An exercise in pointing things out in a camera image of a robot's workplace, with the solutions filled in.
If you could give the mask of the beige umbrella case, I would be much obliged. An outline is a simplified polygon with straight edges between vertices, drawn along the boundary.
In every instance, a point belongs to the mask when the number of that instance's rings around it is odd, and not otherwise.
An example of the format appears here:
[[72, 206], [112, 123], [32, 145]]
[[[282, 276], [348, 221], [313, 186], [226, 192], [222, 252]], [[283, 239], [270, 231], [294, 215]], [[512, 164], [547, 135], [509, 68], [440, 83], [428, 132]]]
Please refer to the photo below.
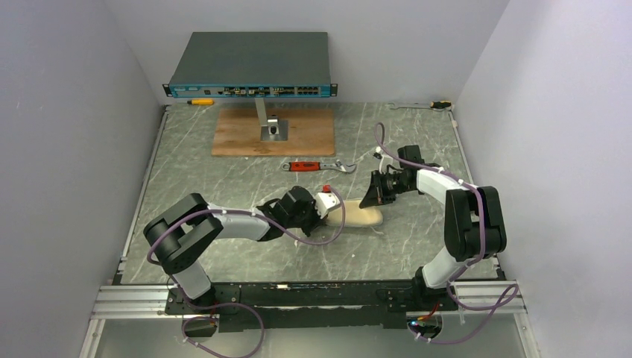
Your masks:
[[375, 227], [383, 223], [382, 212], [377, 207], [360, 208], [360, 199], [346, 200], [343, 205], [332, 210], [325, 218], [331, 227]]

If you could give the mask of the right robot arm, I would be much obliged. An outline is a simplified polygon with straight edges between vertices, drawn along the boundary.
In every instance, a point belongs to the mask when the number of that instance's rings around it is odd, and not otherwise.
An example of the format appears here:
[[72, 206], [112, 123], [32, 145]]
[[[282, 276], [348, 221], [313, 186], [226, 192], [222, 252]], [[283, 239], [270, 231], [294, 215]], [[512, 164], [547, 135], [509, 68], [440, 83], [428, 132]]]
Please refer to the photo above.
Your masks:
[[392, 204], [407, 192], [429, 196], [444, 208], [443, 248], [412, 281], [418, 298], [447, 293], [449, 282], [468, 265], [505, 250], [507, 236], [494, 187], [469, 184], [436, 163], [426, 163], [416, 145], [399, 148], [395, 157], [378, 147], [374, 156], [379, 167], [371, 173], [360, 208]]

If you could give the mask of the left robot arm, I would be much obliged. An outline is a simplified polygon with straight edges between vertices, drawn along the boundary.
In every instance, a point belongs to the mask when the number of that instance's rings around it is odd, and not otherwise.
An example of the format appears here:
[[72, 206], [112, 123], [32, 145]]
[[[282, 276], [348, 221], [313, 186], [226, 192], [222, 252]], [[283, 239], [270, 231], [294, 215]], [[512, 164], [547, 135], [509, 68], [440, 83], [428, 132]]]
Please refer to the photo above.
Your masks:
[[149, 262], [160, 266], [188, 298], [196, 300], [215, 294], [199, 261], [215, 240], [267, 242], [292, 228], [310, 236], [340, 206], [340, 199], [333, 193], [312, 195], [301, 186], [250, 210], [220, 207], [206, 202], [201, 194], [192, 193], [151, 220], [142, 232], [150, 245]]

